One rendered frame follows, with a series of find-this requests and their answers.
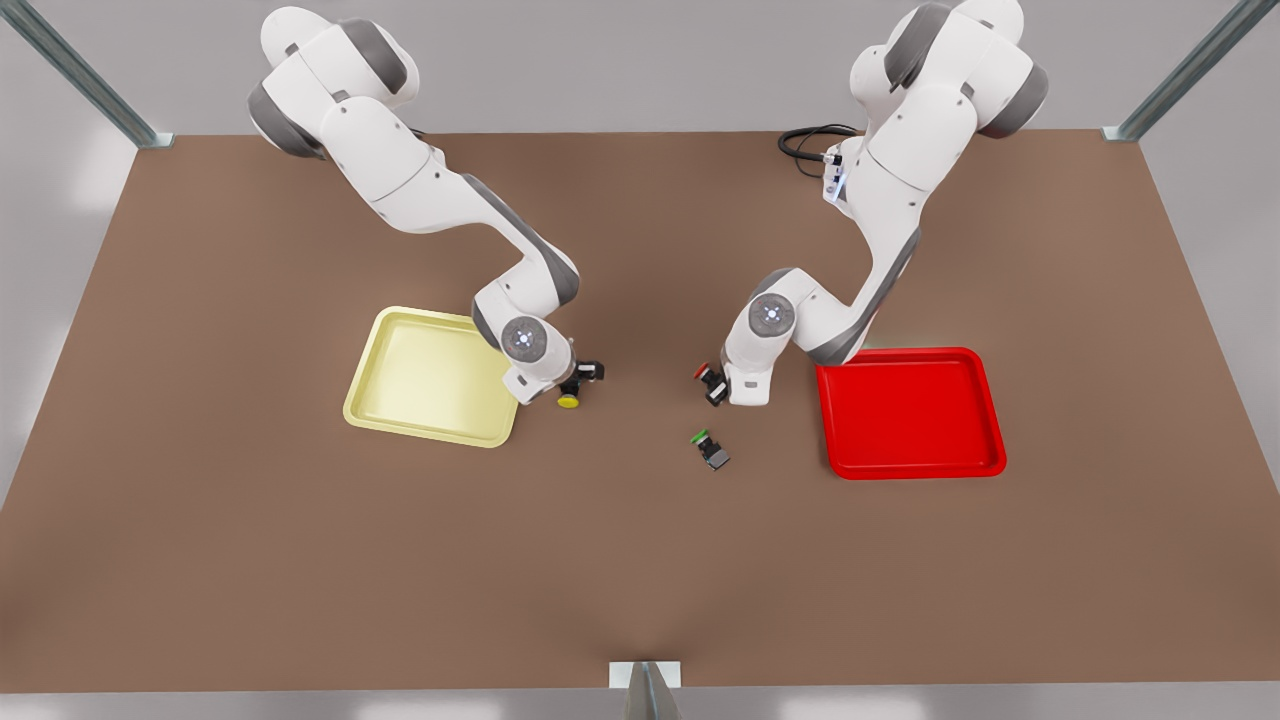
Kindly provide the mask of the pale yellow tray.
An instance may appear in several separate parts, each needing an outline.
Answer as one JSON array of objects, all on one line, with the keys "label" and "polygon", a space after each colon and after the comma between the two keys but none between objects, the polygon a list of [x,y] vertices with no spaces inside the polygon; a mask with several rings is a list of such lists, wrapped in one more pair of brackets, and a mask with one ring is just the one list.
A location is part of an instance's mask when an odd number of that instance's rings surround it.
[{"label": "pale yellow tray", "polygon": [[372,324],[343,415],[353,427],[480,448],[508,438],[507,359],[470,316],[393,306]]}]

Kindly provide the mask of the red tray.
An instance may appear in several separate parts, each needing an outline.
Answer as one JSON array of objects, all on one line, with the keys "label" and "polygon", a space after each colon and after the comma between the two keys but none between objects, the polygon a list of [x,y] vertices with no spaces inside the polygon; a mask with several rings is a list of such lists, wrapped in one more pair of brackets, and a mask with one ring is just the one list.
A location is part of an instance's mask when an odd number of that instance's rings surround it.
[{"label": "red tray", "polygon": [[1006,452],[980,356],[863,348],[817,366],[832,471],[845,480],[996,477]]}]

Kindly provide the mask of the yellow push-button switch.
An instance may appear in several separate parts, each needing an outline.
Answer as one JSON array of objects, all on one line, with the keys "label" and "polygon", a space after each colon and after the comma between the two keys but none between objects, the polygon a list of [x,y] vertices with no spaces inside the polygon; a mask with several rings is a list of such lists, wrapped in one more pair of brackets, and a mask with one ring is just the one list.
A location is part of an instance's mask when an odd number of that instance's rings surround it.
[{"label": "yellow push-button switch", "polygon": [[557,404],[561,407],[575,409],[580,405],[580,391],[585,383],[603,380],[605,366],[599,361],[575,363],[571,373],[557,386],[559,397]]}]

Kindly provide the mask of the silver frame post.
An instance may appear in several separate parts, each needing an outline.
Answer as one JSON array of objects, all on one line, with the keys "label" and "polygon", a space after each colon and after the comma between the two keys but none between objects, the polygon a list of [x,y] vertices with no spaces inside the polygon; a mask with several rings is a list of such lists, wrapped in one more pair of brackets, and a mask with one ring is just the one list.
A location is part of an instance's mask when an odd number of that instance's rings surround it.
[{"label": "silver frame post", "polygon": [[1170,74],[1117,126],[1100,129],[1115,143],[1140,141],[1213,69],[1280,0],[1238,0],[1221,20],[1178,63]]},{"label": "silver frame post", "polygon": [[625,688],[623,720],[684,720],[673,688],[682,685],[680,661],[609,662],[609,688]]},{"label": "silver frame post", "polygon": [[156,132],[28,0],[0,0],[3,18],[137,149],[169,149],[175,136]]}]

